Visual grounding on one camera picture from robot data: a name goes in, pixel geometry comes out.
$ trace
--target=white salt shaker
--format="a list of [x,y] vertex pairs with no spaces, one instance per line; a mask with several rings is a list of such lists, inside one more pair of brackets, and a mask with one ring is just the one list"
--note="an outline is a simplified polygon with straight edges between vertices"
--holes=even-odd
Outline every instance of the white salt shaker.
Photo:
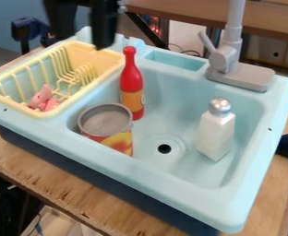
[[231,102],[223,97],[210,101],[198,126],[195,148],[208,158],[218,161],[232,149],[235,115]]

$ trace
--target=light blue sink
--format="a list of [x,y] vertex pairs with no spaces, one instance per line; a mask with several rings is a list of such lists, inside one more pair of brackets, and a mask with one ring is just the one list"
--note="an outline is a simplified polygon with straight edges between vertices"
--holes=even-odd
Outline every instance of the light blue sink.
[[[78,39],[89,41],[89,29]],[[115,50],[127,41],[117,36]],[[145,116],[134,123],[134,158],[78,134],[87,106],[118,102],[116,73],[53,118],[36,120],[0,103],[0,124],[64,156],[150,195],[225,232],[240,231],[288,118],[288,77],[252,92],[207,80],[207,61],[147,47],[135,39],[144,77]],[[236,115],[233,150],[214,162],[194,148],[200,116],[211,97],[224,96]],[[171,151],[162,154],[160,145]]]

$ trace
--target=dish rack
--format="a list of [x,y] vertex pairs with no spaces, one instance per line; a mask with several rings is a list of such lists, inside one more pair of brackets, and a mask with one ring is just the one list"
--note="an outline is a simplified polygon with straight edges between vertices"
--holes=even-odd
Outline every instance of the dish rack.
[[[35,118],[52,117],[91,91],[119,69],[124,56],[93,45],[64,41],[0,75],[0,102]],[[48,85],[60,104],[49,112],[28,107],[29,100]]]

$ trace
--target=can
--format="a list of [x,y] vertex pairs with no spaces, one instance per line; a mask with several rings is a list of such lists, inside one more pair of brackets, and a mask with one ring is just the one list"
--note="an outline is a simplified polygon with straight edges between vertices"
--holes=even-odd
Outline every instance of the can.
[[82,112],[78,127],[83,136],[132,157],[132,120],[132,112],[126,106],[108,103]]

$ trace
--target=faucet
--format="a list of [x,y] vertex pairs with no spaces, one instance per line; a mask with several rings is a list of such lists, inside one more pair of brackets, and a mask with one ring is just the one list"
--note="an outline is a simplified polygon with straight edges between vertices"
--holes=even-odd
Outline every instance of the faucet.
[[265,92],[270,86],[274,71],[265,67],[239,63],[246,0],[229,0],[228,5],[227,23],[217,49],[204,31],[198,34],[210,52],[210,66],[205,76],[209,80],[242,89]]

